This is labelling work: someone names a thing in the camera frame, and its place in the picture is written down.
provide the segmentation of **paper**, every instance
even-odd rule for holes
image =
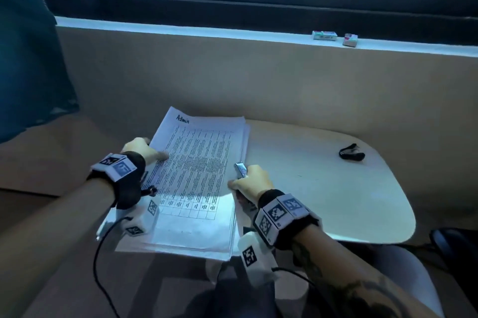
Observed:
[[[161,251],[228,260],[236,217],[227,181],[245,159],[250,128],[243,117],[190,117],[170,108],[150,146],[170,154],[149,166],[142,188],[155,185],[160,214],[148,235],[124,236],[118,251]]]

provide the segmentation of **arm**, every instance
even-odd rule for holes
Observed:
[[[246,197],[257,205],[260,196],[274,187],[259,166],[249,166],[247,172],[246,178],[229,181],[228,185],[240,192],[239,201]],[[339,317],[438,318],[317,226],[309,225],[299,232],[292,247],[307,276]]]
[[[127,143],[122,152],[126,151],[140,153],[146,164],[167,158],[143,138]],[[0,235],[0,318],[23,313],[69,250],[114,200],[107,181],[92,179]]]

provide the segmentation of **tabletop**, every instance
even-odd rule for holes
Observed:
[[[269,172],[275,187],[291,193],[322,218],[334,239],[374,244],[408,240],[415,215],[392,171],[379,153],[342,133],[256,120],[245,163]],[[338,156],[356,143],[361,162]]]

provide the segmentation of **black chair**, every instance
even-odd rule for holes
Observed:
[[[432,230],[430,241],[478,312],[478,231],[455,228]]]

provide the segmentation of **teal fabric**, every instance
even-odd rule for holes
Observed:
[[[0,0],[0,143],[78,111],[55,25],[42,0]]]

